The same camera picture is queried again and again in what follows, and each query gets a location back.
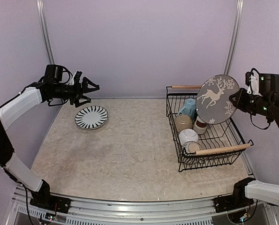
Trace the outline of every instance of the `reindeer antler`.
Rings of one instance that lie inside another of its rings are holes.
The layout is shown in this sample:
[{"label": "reindeer antler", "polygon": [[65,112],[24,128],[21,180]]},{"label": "reindeer antler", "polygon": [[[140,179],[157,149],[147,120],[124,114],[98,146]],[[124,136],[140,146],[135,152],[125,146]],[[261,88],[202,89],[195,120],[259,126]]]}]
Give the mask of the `reindeer antler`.
[{"label": "reindeer antler", "polygon": [[227,85],[227,81],[220,76],[219,79],[218,79],[218,83],[216,85],[219,88],[219,90],[225,90],[226,85]]}]

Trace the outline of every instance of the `wooden handle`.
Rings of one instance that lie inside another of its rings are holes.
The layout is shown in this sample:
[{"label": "wooden handle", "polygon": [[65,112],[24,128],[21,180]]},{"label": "wooden handle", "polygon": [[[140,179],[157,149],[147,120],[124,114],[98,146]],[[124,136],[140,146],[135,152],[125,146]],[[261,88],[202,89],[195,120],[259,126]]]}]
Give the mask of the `wooden handle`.
[{"label": "wooden handle", "polygon": [[201,86],[194,85],[173,85],[172,89],[200,89]]},{"label": "wooden handle", "polygon": [[251,146],[250,144],[240,144],[240,145],[229,146],[224,148],[198,150],[196,151],[196,155],[201,156],[201,155],[215,154],[221,152],[235,151],[240,149],[246,149],[250,146]]}]

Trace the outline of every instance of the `striped plate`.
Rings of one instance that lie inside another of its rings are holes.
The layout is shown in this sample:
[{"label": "striped plate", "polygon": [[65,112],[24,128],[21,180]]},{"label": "striped plate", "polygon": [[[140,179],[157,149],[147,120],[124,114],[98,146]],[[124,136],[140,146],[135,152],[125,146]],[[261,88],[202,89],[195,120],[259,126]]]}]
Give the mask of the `striped plate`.
[{"label": "striped plate", "polygon": [[102,126],[108,118],[105,108],[92,105],[81,109],[75,116],[75,123],[78,127],[85,130],[93,130]]}]

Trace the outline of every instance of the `mug handle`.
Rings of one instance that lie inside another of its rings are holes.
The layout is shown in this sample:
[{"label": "mug handle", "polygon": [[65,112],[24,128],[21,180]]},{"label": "mug handle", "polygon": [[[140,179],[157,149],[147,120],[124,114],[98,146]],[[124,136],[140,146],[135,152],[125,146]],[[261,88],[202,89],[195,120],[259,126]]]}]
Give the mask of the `mug handle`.
[{"label": "mug handle", "polygon": [[185,108],[186,108],[186,106],[184,105],[184,106],[178,111],[177,116],[179,116],[180,113],[181,113]]}]

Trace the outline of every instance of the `snowflake pattern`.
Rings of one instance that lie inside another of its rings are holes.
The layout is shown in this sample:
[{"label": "snowflake pattern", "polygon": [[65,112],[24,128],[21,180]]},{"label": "snowflake pattern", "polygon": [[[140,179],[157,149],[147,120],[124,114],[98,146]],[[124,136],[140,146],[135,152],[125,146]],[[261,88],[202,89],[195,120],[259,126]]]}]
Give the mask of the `snowflake pattern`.
[{"label": "snowflake pattern", "polygon": [[211,86],[211,85],[214,85],[214,83],[215,83],[215,78],[211,77],[206,81],[205,84],[207,84],[208,86]]},{"label": "snowflake pattern", "polygon": [[229,117],[235,112],[236,108],[233,106],[232,102],[226,101],[227,106],[225,106],[225,109],[227,109],[225,115],[229,115]]},{"label": "snowflake pattern", "polygon": [[234,86],[235,86],[234,80],[230,79],[230,80],[227,81],[227,88],[228,89],[233,89]]},{"label": "snowflake pattern", "polygon": [[209,120],[209,124],[213,124],[215,122],[215,119],[211,119],[211,120]]}]

